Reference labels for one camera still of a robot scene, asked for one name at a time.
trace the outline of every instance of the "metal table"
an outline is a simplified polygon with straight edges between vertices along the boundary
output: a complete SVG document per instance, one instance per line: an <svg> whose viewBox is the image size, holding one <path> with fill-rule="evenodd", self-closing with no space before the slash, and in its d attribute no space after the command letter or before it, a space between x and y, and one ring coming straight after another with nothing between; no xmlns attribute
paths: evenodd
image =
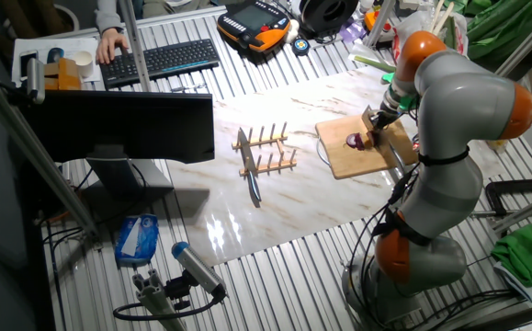
<svg viewBox="0 0 532 331"><path fill-rule="evenodd" d="M351 45L336 41L329 45L315 46L308 57L297 58L288 45L276 54L261 55L263 61L253 64L239 56L222 41L216 28L217 17L224 8L215 7L191 13L157 17L138 22L144 49L167 44L211 38L221 57L219 67L181 74L152 81L152 91L170 92L180 87L206 83L198 93L211 93L216 100L238 97L275 87L299 84L318 77L342 73L363 67L361 63L347 60ZM97 36L94 29L69 33L63 37ZM381 51L390 64L390 53ZM103 90L102 82L85 84L84 89ZM139 85L125 86L122 91L141 91ZM523 139L511 141L505 153L499 154L505 172L491 181L532 178L532 150ZM163 160L154 160L169 176ZM73 183L79 183L89 170L83 160L64 165L64 174ZM93 174L87 185L97 181ZM514 194L503 197L505 208L519 209L532 202L532 194ZM477 211L487 208L481 197ZM105 226L100 228L102 246L93 246L89 239L75 238L60 244L55 251L59 269L61 299L53 281L51 256L46 251L50 274L51 299L56 326L63 330L63 320L68 330L162 330L157 322L125 322L117 320L112 310L120 305L137 302L131 277L136 273L147 274L156 268L162 279L178 277L181 267L170 254L175 242L186 241L186 228L175 193L157 201L149 212L158 215L160 238L157 251L149 266L142 268L118 268L114 258L117 238ZM532 217L514 225L511 230L532 223ZM71 220L56 224L52 231L73 227ZM346 308L341 291L342 263L348 263L359 232L361 221L336 226L288 243L270 247L254 254L240 257L215 266L225 280L229 299L209 311L184 318L189 330L355 330L358 321L351 309ZM410 323L418 324L434 311L457 299L472 294L504 289L501 279L492 271L493 260L489 255L496 237L485 219L468 219L449 230L445 235L456 239L464 247L469 269L462 280L439 289L426 291L422 296L422 311L411 316ZM359 253L369 240L364 235ZM202 289L191 292L193 308L208 303ZM516 301L493 302L454 319L449 325L473 321L510 306ZM145 314L142 308L137 314Z"/></svg>

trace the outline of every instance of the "blue tissue packet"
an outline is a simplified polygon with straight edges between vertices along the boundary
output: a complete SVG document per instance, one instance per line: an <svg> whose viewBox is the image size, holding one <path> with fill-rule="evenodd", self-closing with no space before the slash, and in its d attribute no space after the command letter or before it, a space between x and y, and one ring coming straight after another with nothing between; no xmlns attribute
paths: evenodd
<svg viewBox="0 0 532 331"><path fill-rule="evenodd" d="M120 227L119 241L115 248L117 261L124 263L148 263L157 246L157 216L143 214L125 218Z"/></svg>

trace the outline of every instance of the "person's hand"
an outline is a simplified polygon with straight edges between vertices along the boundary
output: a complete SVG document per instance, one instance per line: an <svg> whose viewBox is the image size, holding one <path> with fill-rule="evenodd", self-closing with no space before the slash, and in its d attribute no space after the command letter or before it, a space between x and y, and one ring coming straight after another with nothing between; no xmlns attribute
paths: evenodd
<svg viewBox="0 0 532 331"><path fill-rule="evenodd" d="M120 34L116 29L110 28L102 33L98 49L96 50L96 59L99 63L109 64L115 59L115 47L120 46L128 49L127 37Z"/></svg>

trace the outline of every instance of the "white marble tabletop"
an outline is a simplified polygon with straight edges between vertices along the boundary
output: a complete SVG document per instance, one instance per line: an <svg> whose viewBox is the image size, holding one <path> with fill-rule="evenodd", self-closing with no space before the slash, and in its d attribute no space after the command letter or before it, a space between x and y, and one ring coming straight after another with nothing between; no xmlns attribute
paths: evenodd
<svg viewBox="0 0 532 331"><path fill-rule="evenodd" d="M317 155L314 128L320 121L361 114L367 105L376 108L387 88L379 83L382 75L368 67L215 104L216 158L193 165L168 161L188 241L210 265L352 222L386 203L393 185L388 172L334 179ZM239 128L248 133L254 127L258 134L276 123L279 132L285 121L284 150L289 157L297 149L298 165L259 174L263 201L256 208L247 180L239 176L243 161L232 142ZM414 122L402 121L413 136ZM473 142L470 149L484 178L502 173L484 142ZM255 146L252 152L255 160L261 154L262 162L274 152L277 161L275 145Z"/></svg>

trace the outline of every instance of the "onion slice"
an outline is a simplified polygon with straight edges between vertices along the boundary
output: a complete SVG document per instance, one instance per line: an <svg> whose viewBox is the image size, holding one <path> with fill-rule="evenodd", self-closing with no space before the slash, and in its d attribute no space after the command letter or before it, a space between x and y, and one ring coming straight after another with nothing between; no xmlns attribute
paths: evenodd
<svg viewBox="0 0 532 331"><path fill-rule="evenodd" d="M361 134L359 132L351 133L345 139L345 143L351 148L356 148L358 151L363 151L366 149L364 146L364 141L361 139Z"/></svg>

